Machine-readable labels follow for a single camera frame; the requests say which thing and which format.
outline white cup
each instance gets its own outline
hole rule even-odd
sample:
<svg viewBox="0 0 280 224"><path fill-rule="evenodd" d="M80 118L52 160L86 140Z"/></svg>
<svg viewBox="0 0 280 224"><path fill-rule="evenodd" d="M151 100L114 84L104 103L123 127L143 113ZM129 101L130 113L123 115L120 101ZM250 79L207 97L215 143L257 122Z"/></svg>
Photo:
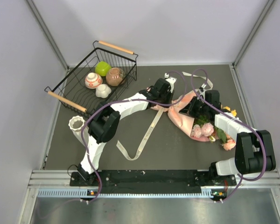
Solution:
<svg viewBox="0 0 280 224"><path fill-rule="evenodd" d="M103 83L103 79L97 73L91 72L85 78L85 86L89 89L95 89Z"/></svg>
<svg viewBox="0 0 280 224"><path fill-rule="evenodd" d="M95 90L95 95L101 98L107 98L111 93L111 88L106 84L99 85Z"/></svg>

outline pink wrapping paper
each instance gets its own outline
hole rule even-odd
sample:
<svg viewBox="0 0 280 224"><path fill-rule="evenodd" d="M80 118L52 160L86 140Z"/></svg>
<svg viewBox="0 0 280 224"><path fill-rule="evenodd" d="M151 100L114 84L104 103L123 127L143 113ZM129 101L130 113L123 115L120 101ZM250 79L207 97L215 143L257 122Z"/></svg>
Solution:
<svg viewBox="0 0 280 224"><path fill-rule="evenodd" d="M185 95L185 97L176 105L170 106L169 108L164 108L164 112L168 112L168 116L170 120L178 126L183 132L186 133L191 139L197 140L197 141L210 141L208 137L201 136L200 138L195 138L194 136L191 136L191 131L194 124L194 118L180 114L179 111L184 108L191 100L192 98L196 96L194 91L191 91ZM161 106L157 105L154 106L152 109L159 110Z"/></svg>

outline ceramic cup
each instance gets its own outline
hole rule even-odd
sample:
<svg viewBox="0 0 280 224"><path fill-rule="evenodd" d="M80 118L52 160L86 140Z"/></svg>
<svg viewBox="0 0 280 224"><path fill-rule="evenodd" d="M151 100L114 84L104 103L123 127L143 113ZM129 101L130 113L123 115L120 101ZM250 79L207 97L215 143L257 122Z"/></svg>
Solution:
<svg viewBox="0 0 280 224"><path fill-rule="evenodd" d="M124 77L125 74L122 69L111 68L106 75L106 81L111 86L118 86Z"/></svg>
<svg viewBox="0 0 280 224"><path fill-rule="evenodd" d="M101 85L103 79L97 73L91 72L85 78L85 86L89 89L95 89Z"/></svg>
<svg viewBox="0 0 280 224"><path fill-rule="evenodd" d="M111 65L107 62L99 62L95 67L95 73L99 74L100 76L104 77L107 75L107 72L111 69Z"/></svg>
<svg viewBox="0 0 280 224"><path fill-rule="evenodd" d="M99 85L95 90L95 95L101 98L107 98L110 93L111 89L106 84Z"/></svg>

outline pink flower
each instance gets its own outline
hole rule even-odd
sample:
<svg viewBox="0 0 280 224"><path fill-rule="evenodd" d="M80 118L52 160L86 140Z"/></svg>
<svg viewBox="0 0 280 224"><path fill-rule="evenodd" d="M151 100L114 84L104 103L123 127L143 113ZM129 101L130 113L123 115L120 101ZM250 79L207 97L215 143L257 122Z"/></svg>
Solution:
<svg viewBox="0 0 280 224"><path fill-rule="evenodd" d="M214 126L211 123L206 123L201 128L201 133L208 137L214 132Z"/></svg>
<svg viewBox="0 0 280 224"><path fill-rule="evenodd" d="M229 134L227 134L226 132L225 132L225 134L226 134L227 139L232 139L232 137Z"/></svg>
<svg viewBox="0 0 280 224"><path fill-rule="evenodd" d="M233 139L229 139L222 146L226 151L228 151L228 150L232 150L235 147L235 145L236 145L235 141Z"/></svg>
<svg viewBox="0 0 280 224"><path fill-rule="evenodd" d="M195 138L200 138L201 137L201 128L199 125L194 125L192 132L191 132L191 136L194 136Z"/></svg>

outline black cable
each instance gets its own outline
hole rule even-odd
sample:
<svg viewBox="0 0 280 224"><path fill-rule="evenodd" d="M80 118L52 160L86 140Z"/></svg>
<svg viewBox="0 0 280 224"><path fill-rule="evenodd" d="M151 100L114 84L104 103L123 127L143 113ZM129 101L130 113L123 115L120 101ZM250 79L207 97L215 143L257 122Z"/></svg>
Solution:
<svg viewBox="0 0 280 224"><path fill-rule="evenodd" d="M71 164L68 168L67 168L67 174L71 177L71 175L69 174L69 170L72 166L75 166L78 170L78 166L76 164Z"/></svg>

